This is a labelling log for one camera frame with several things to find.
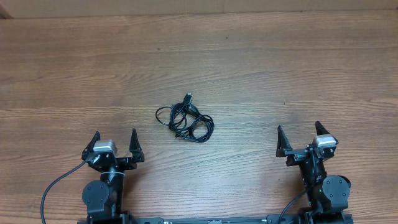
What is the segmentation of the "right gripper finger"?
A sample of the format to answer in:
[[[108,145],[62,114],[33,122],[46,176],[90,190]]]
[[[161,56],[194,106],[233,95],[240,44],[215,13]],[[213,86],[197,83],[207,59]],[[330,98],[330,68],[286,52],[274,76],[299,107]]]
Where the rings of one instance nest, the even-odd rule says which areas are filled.
[[[325,127],[321,124],[321,122],[316,121],[314,125],[315,125],[315,129],[316,129],[316,132],[317,132],[317,136],[330,134],[330,133],[325,129]]]
[[[289,152],[292,150],[292,147],[287,139],[282,126],[279,125],[277,127],[277,149],[276,156],[277,157],[286,157]]]

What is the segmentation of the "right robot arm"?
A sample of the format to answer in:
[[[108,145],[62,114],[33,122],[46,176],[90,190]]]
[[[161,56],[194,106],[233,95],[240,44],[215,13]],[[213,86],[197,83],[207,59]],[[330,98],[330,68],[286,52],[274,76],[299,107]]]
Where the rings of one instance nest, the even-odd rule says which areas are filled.
[[[315,122],[317,135],[304,149],[293,149],[282,129],[277,127],[277,157],[286,166],[299,166],[304,191],[292,199],[278,216],[278,223],[353,223],[344,214],[349,206],[351,182],[343,175],[328,175],[324,162],[335,155],[338,140],[321,122]]]

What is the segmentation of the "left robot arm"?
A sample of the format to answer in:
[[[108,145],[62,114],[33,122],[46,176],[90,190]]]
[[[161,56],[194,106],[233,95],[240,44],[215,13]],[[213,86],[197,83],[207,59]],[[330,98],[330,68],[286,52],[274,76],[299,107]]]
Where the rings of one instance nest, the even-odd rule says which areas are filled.
[[[125,171],[134,170],[144,162],[137,131],[132,130],[129,144],[130,156],[117,157],[113,140],[102,140],[97,131],[82,152],[81,159],[100,173],[98,180],[88,183],[82,191],[86,205],[87,223],[135,223],[129,211],[123,210]]]

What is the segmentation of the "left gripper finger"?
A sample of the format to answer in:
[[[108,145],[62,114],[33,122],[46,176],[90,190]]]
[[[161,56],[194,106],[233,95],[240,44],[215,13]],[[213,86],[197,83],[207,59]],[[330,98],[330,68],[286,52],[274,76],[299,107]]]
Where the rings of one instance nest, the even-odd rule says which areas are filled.
[[[101,135],[99,131],[96,131],[93,138],[91,139],[91,141],[88,143],[88,145],[84,148],[84,150],[82,151],[82,153],[90,153],[93,152],[93,148],[94,145],[96,143],[96,141],[99,141],[101,139]]]
[[[129,144],[129,152],[135,162],[144,162],[144,153],[137,137],[137,131],[135,128],[132,129],[131,140]]]

